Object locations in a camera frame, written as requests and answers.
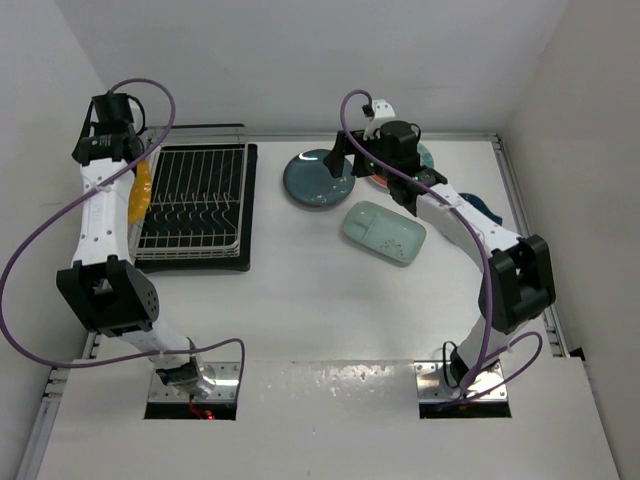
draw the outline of white wall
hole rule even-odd
[[[640,2],[574,0],[507,144],[623,478],[640,478]]]
[[[70,157],[93,94],[104,91],[51,0],[7,0],[0,15],[0,265],[27,234],[79,189]],[[71,359],[86,334],[55,288],[79,218],[63,219],[27,251],[9,280],[5,313],[27,347]],[[0,479],[12,479],[48,369],[0,339]]]
[[[567,1],[56,0],[105,85],[153,77],[179,121],[263,132],[335,130],[358,87],[431,131],[502,128]]]

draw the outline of dish rack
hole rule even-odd
[[[149,207],[130,226],[136,266],[248,270],[256,160],[243,125],[173,127],[149,159]]]

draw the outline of metal base plate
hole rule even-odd
[[[441,361],[414,362],[420,418],[482,418],[510,417],[507,387],[502,385],[468,404],[446,406],[446,402],[460,398],[460,391],[449,387],[444,380]],[[463,395],[483,392],[504,380],[502,366],[496,362],[481,372],[476,382]]]

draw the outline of yellow sponge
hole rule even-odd
[[[143,160],[136,166],[136,179],[129,195],[129,224],[144,218],[151,203],[151,185],[149,161]]]

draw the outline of cable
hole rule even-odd
[[[213,416],[213,413],[211,413],[211,411],[209,410],[202,411],[194,405],[193,403],[194,398],[195,397],[193,395],[189,396],[189,410],[191,411],[191,413],[196,415],[201,420],[205,418],[207,420],[215,420],[216,417]]]
[[[401,172],[396,168],[393,168],[391,165],[387,165],[382,160],[377,158],[375,155],[372,155],[371,153],[369,153],[362,145],[358,143],[358,141],[354,138],[354,136],[349,131],[349,127],[347,126],[347,118],[346,118],[347,104],[349,103],[349,100],[351,100],[351,98],[356,95],[364,95],[369,100],[369,106],[372,106],[373,104],[373,98],[371,97],[371,94],[366,90],[361,90],[361,89],[353,90],[349,92],[342,100],[342,105],[340,106],[340,123],[342,125],[342,129],[344,130],[345,135],[347,136],[351,144],[355,147],[355,149],[358,150],[361,154],[363,154],[365,157],[367,157],[370,161],[372,161],[379,167],[382,167],[388,172],[396,175],[397,177],[402,178],[403,180],[413,185],[416,185],[418,188],[420,188],[421,190],[423,190],[424,192],[428,193],[433,198],[435,198],[438,202],[447,206],[451,206],[451,203],[442,195],[439,195],[433,189],[427,187],[426,185],[423,185],[413,177]],[[482,366],[486,361],[485,357],[487,356],[487,350],[489,349],[489,337],[491,336],[491,319],[493,318],[493,283],[491,282],[491,275],[489,275],[489,257],[487,256],[487,252],[485,252],[484,250],[484,245],[482,243],[482,240],[480,239],[478,234],[475,232],[475,230],[473,229],[469,221],[466,218],[464,218],[464,216],[458,211],[457,208],[451,207],[450,211],[462,223],[462,225],[464,225],[464,227],[469,231],[471,238],[473,238],[474,243],[476,244],[476,246],[478,247],[478,250],[480,251],[480,257],[482,259],[482,267],[483,267],[482,268],[483,281],[484,281],[486,299],[487,299],[486,318],[485,318],[486,321],[485,321],[484,333],[482,336],[482,344],[480,345],[480,354],[478,355],[478,362],[475,365],[473,365],[469,369],[469,371],[466,373],[466,375],[462,378],[462,380],[460,380],[460,388],[464,391],[464,390],[467,390],[473,384],[473,382],[475,381],[475,378],[478,376],[478,373],[480,373],[480,371],[482,370]]]
[[[442,373],[444,375],[444,383],[447,384],[447,387],[455,389],[458,388],[460,384],[457,383],[456,385],[451,385],[451,383],[449,383],[449,373],[447,371],[447,344],[451,344],[454,350],[458,348],[458,345],[453,343],[451,340],[447,340],[442,344]]]
[[[473,400],[475,400],[477,398],[480,398],[480,397],[484,397],[488,393],[493,392],[496,388],[499,388],[502,385],[506,385],[511,380],[513,380],[514,378],[518,377],[521,373],[523,373],[531,365],[533,365],[533,363],[538,359],[538,357],[540,356],[540,353],[542,352],[542,346],[544,345],[544,340],[542,339],[542,335],[540,335],[538,332],[526,332],[526,333],[523,333],[522,335],[520,335],[519,337],[514,339],[513,342],[511,342],[511,344],[509,345],[509,347],[502,347],[502,348],[496,350],[494,353],[492,353],[491,355],[489,355],[487,357],[487,360],[491,360],[492,358],[497,357],[498,355],[500,355],[503,352],[506,352],[509,348],[511,348],[512,346],[520,343],[522,340],[524,340],[525,338],[528,338],[528,337],[535,337],[536,340],[538,340],[538,347],[536,348],[535,353],[531,356],[531,358],[527,361],[527,363],[525,363],[522,367],[520,367],[514,373],[509,375],[507,378],[503,379],[502,382],[494,385],[491,388],[483,390],[482,392],[479,392],[479,393],[474,393],[473,395],[468,396],[466,398],[458,398],[456,400],[443,402],[440,405],[443,408],[448,408],[448,407],[454,407],[454,406],[465,405],[467,403],[471,403],[471,402],[473,402]]]
[[[115,180],[120,178],[125,173],[133,170],[136,167],[136,165],[138,165],[141,161],[147,158],[156,148],[158,148],[160,144],[162,144],[164,139],[167,137],[167,135],[169,135],[169,132],[171,131],[171,127],[173,126],[173,123],[176,118],[176,104],[175,104],[175,100],[173,99],[173,96],[171,95],[171,92],[169,92],[169,90],[161,83],[148,78],[132,78],[129,80],[124,80],[122,82],[116,83],[113,87],[111,87],[109,91],[115,92],[120,87],[129,85],[132,83],[146,83],[148,85],[153,85],[154,87],[157,87],[160,90],[162,90],[162,92],[164,92],[164,94],[167,97],[167,100],[169,101],[169,107],[170,107],[169,119],[167,120],[166,127],[164,128],[162,133],[158,136],[156,141],[153,142],[151,145],[149,145],[146,148],[146,150],[142,152],[142,154],[138,158],[136,158],[133,162],[128,164],[126,167],[122,168],[121,170],[117,171],[116,173],[108,177],[106,180],[103,180],[101,183],[97,185],[97,187],[92,188],[91,190],[87,191],[83,195],[80,195],[78,198],[70,202],[68,205],[62,207],[59,211],[54,213],[49,219],[45,220],[42,225],[36,228],[18,246],[18,248],[16,248],[16,251],[13,252],[11,257],[9,257],[9,260],[7,261],[7,264],[5,265],[2,271],[2,275],[0,275],[0,331],[2,331],[2,335],[7,340],[9,345],[11,345],[14,348],[14,350],[16,350],[18,353],[28,358],[29,360],[39,363],[40,365],[46,365],[52,368],[69,368],[69,369],[101,367],[104,365],[112,365],[114,363],[126,362],[128,360],[134,360],[136,358],[151,357],[151,356],[160,355],[160,354],[195,355],[197,353],[208,352],[209,350],[220,348],[230,343],[237,343],[238,345],[240,345],[240,350],[241,350],[240,372],[238,375],[238,389],[236,391],[236,404],[237,404],[238,397],[240,396],[240,386],[242,383],[242,376],[244,374],[245,355],[246,355],[244,342],[239,338],[230,338],[227,340],[223,340],[222,342],[218,342],[213,345],[208,345],[206,347],[201,347],[201,348],[194,348],[194,349],[187,349],[187,350],[167,350],[164,352],[154,350],[151,352],[141,352],[141,353],[136,353],[132,355],[125,355],[122,357],[110,358],[107,360],[98,360],[95,362],[71,363],[71,362],[59,362],[56,360],[49,360],[47,358],[43,358],[34,353],[31,353],[30,351],[28,351],[26,348],[24,348],[22,345],[18,343],[18,341],[13,337],[13,335],[11,334],[7,326],[7,322],[4,316],[4,294],[7,287],[7,280],[18,258],[20,258],[20,256],[24,253],[27,247],[31,245],[31,243],[36,238],[38,238],[45,230],[47,230],[47,228],[49,228],[51,225],[57,222],[60,218],[62,218],[64,215],[66,215],[67,213],[69,213],[71,210],[78,207],[79,205],[82,205],[84,202],[86,202],[88,199],[90,199],[94,195],[96,195],[100,191],[99,189],[101,189],[102,187],[106,187],[107,185],[113,183]]]
[[[137,97],[134,97],[133,95],[127,95],[127,97],[138,105],[140,113],[142,114],[142,126],[140,127],[140,130],[136,132],[136,135],[141,135],[147,129],[147,112],[145,112],[142,102]]]
[[[382,160],[377,158],[375,155],[372,155],[371,153],[369,153],[362,145],[358,143],[358,141],[351,134],[349,127],[347,126],[347,117],[346,117],[347,104],[349,103],[349,100],[351,100],[351,98],[356,95],[364,95],[365,97],[367,97],[367,100],[369,101],[369,106],[372,107],[373,105],[373,97],[371,97],[371,94],[366,90],[362,90],[362,89],[357,89],[349,92],[342,100],[342,104],[340,105],[340,124],[342,126],[342,130],[344,130],[346,137],[349,139],[349,141],[354,146],[354,148],[358,150],[361,154],[363,154],[366,158],[368,158],[370,161],[378,165],[379,167],[382,167],[388,172],[396,175],[397,177],[402,178],[403,180],[417,186],[418,188],[420,188],[424,192],[431,195],[433,198],[435,198],[438,202],[442,203],[443,205],[451,207],[449,210],[460,221],[460,223],[462,223],[462,225],[464,225],[464,227],[469,231],[471,238],[473,239],[474,243],[476,244],[480,252],[480,257],[482,259],[482,267],[483,267],[482,280],[484,282],[484,287],[486,292],[486,316],[485,316],[485,325],[484,325],[484,331],[482,336],[482,344],[480,345],[480,353],[478,354],[478,361],[475,363],[475,365],[473,365],[469,369],[469,371],[465,374],[465,376],[462,377],[459,383],[461,391],[463,392],[467,391],[469,387],[475,382],[475,379],[478,376],[478,373],[480,373],[480,371],[482,370],[483,365],[488,360],[498,356],[500,353],[507,350],[507,348],[505,347],[487,356],[487,350],[489,348],[489,338],[491,336],[491,321],[493,319],[493,282],[491,281],[491,275],[489,275],[489,257],[487,256],[487,252],[484,249],[482,239],[478,236],[473,226],[469,223],[469,221],[466,218],[464,218],[464,216],[458,211],[457,208],[451,206],[451,203],[446,198],[444,198],[442,195],[439,195],[437,192],[427,187],[426,185],[423,185],[413,177],[401,172],[397,168],[394,168],[391,165],[387,165]],[[537,337],[539,337],[538,351],[529,362],[527,362],[520,370],[518,370],[511,377],[509,377],[508,379],[505,379],[505,381],[501,385],[507,383],[508,381],[514,379],[515,377],[520,375],[522,372],[524,372],[538,358],[538,355],[540,355],[540,351],[542,350],[543,340],[542,340],[542,337],[536,332],[528,332],[519,336],[518,338],[513,340],[511,345],[515,345],[521,340],[523,340],[524,338],[527,338],[531,335],[537,335]],[[486,393],[491,392],[495,388],[497,388],[497,386],[464,400],[470,400],[470,399],[472,400],[473,398],[478,398],[478,396],[485,395]],[[445,402],[445,404],[455,405],[456,402],[459,402],[459,401],[460,400],[454,400],[451,402]]]
[[[418,125],[417,123],[410,123],[409,125],[415,127],[416,130],[418,130],[418,141],[420,141],[420,137],[422,137],[422,129],[420,128],[420,125]]]

